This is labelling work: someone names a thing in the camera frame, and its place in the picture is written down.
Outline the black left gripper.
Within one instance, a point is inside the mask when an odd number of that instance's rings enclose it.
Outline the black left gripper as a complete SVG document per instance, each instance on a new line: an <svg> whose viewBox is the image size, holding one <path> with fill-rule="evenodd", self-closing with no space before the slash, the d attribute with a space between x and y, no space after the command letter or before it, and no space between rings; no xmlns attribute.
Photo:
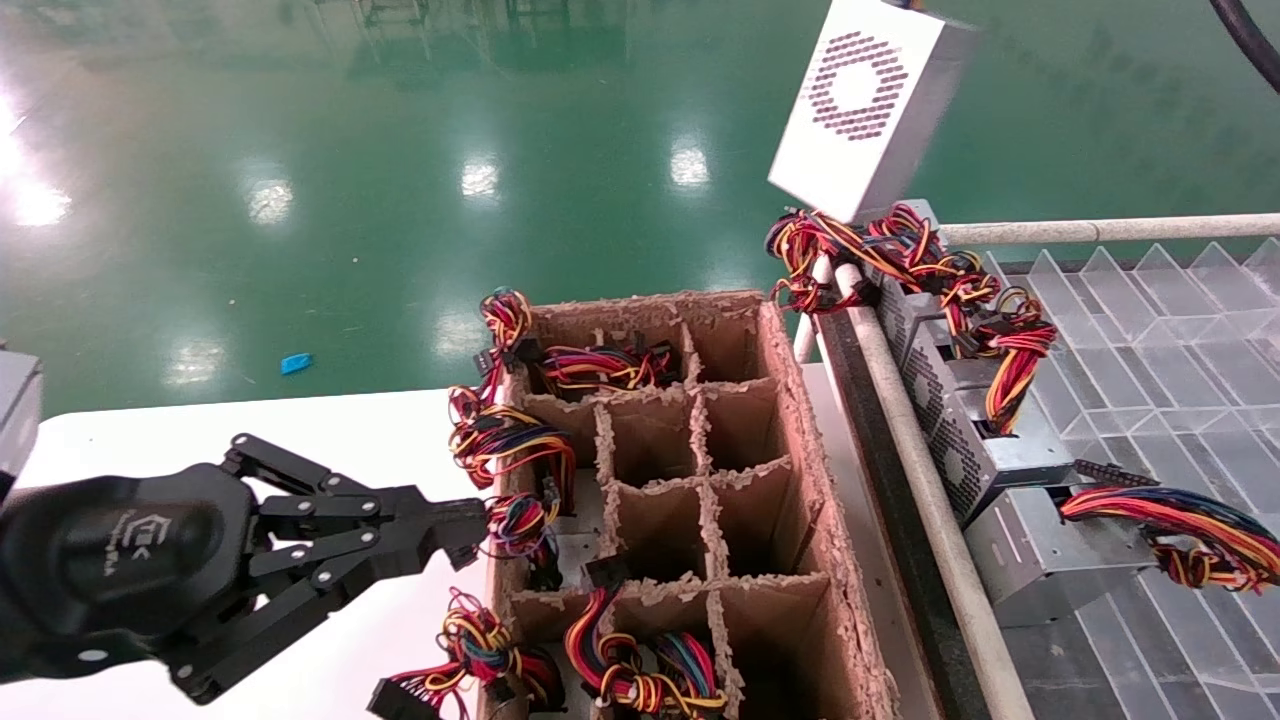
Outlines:
<svg viewBox="0 0 1280 720"><path fill-rule="evenodd" d="M251 434L166 477L19 488L3 505L3 682L155 660L210 705L379 582L475 561L479 498L371 488ZM259 502L243 479L279 493ZM315 541L264 553L268 541Z"/></svg>

